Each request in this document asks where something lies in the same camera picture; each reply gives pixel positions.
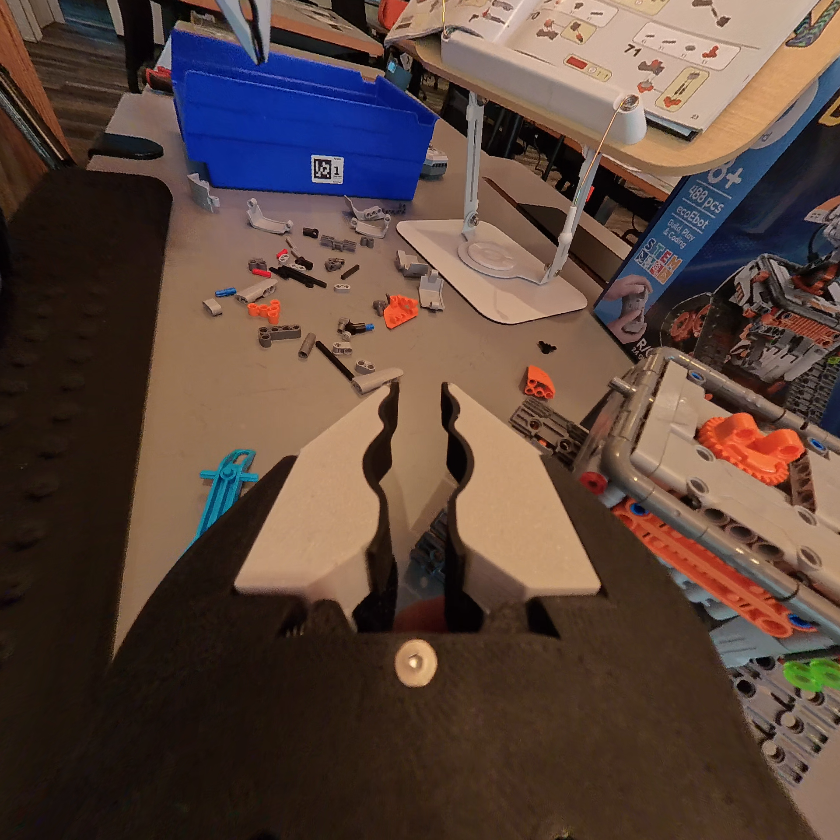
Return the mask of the blue plastic brick separator tool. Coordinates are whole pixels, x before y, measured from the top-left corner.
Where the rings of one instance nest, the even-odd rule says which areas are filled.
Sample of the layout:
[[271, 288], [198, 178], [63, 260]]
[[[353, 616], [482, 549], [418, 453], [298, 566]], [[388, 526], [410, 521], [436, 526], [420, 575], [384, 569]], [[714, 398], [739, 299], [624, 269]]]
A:
[[236, 449], [226, 455], [215, 469], [201, 471], [200, 477], [210, 480], [211, 487], [189, 548], [235, 504], [244, 483], [259, 480], [259, 476], [249, 470], [255, 456], [253, 449]]

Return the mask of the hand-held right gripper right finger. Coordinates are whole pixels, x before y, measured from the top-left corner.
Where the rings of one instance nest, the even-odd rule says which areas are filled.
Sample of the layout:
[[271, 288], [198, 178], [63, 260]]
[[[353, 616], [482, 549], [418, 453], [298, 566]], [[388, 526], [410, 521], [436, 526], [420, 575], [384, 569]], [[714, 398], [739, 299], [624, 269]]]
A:
[[594, 595], [601, 581], [537, 450], [453, 383], [442, 384], [445, 620], [480, 627], [506, 604]]

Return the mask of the open instruction booklet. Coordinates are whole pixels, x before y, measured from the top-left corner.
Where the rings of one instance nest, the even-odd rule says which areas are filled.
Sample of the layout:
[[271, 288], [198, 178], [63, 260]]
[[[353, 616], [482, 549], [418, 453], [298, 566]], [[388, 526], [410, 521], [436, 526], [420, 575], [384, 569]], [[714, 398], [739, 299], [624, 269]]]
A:
[[783, 43], [809, 46], [838, 3], [410, 2], [385, 43], [440, 37], [447, 67], [602, 133], [640, 141], [643, 119], [692, 139]]

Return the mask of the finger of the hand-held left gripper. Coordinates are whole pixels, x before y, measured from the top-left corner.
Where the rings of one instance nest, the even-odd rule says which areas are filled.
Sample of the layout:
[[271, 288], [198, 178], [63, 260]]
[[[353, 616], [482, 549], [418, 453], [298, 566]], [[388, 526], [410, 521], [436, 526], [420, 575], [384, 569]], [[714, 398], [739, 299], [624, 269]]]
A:
[[271, 1], [250, 1], [249, 10], [251, 20], [249, 23], [250, 44], [254, 53], [254, 62], [263, 65], [270, 55], [270, 30], [271, 30]]
[[240, 1], [216, 1], [239, 44], [257, 65], [263, 64], [263, 3], [248, 1], [249, 16]]

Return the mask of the wooden top office desk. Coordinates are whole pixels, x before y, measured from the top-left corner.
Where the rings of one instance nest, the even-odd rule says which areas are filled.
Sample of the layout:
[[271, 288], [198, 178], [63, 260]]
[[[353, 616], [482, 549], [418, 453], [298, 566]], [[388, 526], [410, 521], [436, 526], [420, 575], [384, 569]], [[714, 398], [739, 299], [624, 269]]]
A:
[[[189, 1], [188, 3], [207, 11], [221, 12], [215, 1]], [[242, 2], [242, 6], [246, 15], [249, 16], [247, 2]], [[380, 42], [328, 9], [318, 9], [300, 2], [274, 1], [270, 23], [271, 28], [315, 39], [345, 50], [362, 51], [376, 58], [384, 54], [384, 47]]]

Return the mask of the grey orange toy arm assembly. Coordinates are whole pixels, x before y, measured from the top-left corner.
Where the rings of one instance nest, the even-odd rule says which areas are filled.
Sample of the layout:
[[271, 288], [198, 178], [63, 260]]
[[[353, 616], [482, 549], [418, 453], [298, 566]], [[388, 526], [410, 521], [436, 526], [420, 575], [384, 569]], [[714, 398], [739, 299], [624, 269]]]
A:
[[410, 553], [447, 506], [456, 483], [446, 468], [427, 474], [393, 471], [384, 481], [398, 571], [397, 610], [444, 593]]

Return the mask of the black long connector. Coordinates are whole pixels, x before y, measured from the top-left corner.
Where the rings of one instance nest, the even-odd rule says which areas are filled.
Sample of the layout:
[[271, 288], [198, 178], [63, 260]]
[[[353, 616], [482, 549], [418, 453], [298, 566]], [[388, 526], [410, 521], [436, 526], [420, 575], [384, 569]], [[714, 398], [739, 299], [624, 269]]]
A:
[[281, 279], [295, 280], [308, 288], [320, 287], [325, 289], [328, 287], [325, 281], [307, 273], [306, 270], [297, 269], [288, 265], [270, 267], [269, 270]]

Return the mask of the black long axle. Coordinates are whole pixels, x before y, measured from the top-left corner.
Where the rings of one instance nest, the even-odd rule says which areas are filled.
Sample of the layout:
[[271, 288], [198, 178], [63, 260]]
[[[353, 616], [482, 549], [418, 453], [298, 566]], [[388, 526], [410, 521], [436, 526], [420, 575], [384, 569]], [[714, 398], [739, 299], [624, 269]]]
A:
[[348, 380], [349, 382], [353, 381], [354, 373], [323, 342], [321, 342], [320, 340], [316, 340], [315, 346], [320, 351], [320, 353], [324, 355], [327, 358], [327, 360], [339, 371], [339, 373], [341, 373], [341, 375], [344, 376], [346, 380]]

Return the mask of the dark blue robot kit box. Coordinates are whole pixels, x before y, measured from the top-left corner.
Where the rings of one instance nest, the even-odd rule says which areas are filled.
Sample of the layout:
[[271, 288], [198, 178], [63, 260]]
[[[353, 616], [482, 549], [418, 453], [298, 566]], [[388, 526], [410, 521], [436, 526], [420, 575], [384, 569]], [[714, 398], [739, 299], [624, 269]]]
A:
[[594, 308], [838, 435], [839, 63], [738, 157], [684, 178]]

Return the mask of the black rounded pad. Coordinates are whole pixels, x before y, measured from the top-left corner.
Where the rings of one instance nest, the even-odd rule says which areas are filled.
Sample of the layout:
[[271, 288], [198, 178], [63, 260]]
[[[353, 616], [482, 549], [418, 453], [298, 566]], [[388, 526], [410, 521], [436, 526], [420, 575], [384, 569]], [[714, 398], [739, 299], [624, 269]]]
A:
[[88, 159], [94, 156], [131, 161], [153, 161], [164, 155], [163, 147], [152, 140], [111, 132], [101, 132], [87, 152]]

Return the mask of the wooden book stand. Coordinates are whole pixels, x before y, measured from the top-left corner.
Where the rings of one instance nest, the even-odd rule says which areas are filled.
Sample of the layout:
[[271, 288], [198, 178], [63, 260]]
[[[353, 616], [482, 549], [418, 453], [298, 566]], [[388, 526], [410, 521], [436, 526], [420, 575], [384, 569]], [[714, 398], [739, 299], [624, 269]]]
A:
[[[493, 90], [507, 95], [498, 89]], [[485, 102], [477, 87], [471, 85], [465, 110], [467, 166], [463, 221], [404, 222], [399, 223], [397, 231], [419, 251], [431, 268], [436, 269], [481, 315], [493, 322], [518, 324], [581, 310], [586, 305], [585, 297], [563, 280], [560, 273], [567, 260], [586, 196], [597, 173], [603, 144], [617, 146], [635, 143], [618, 143], [611, 138], [614, 119], [611, 119], [602, 133], [596, 133], [571, 119], [536, 108], [544, 111], [547, 117], [576, 123], [593, 137], [593, 143], [584, 151], [581, 180], [560, 234], [560, 244], [553, 260], [544, 265], [508, 234], [479, 218], [480, 144]]]

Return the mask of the grey orange tracked toy robot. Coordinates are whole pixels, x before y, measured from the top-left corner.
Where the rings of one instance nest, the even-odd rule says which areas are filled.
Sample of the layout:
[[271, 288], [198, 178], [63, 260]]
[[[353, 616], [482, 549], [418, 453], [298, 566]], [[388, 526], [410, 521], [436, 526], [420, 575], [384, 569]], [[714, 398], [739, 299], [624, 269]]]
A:
[[799, 788], [838, 743], [838, 438], [677, 350], [609, 388], [583, 425], [527, 395], [510, 423], [710, 616], [765, 759]]

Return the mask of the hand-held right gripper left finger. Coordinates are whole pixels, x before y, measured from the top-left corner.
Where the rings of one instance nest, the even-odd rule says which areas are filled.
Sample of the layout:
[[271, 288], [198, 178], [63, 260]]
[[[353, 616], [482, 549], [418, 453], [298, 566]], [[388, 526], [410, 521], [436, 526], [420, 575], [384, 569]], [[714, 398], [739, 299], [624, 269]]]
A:
[[358, 629], [390, 629], [397, 571], [382, 479], [400, 387], [374, 391], [304, 447], [235, 581], [245, 594], [334, 601]]

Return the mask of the blue plastic parts bin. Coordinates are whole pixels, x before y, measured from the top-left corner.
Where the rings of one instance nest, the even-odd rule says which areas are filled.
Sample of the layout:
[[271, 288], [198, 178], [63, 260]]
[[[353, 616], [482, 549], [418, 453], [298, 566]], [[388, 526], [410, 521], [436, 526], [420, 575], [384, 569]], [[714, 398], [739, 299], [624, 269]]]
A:
[[438, 116], [390, 81], [171, 33], [175, 111], [187, 156], [217, 187], [410, 201]]

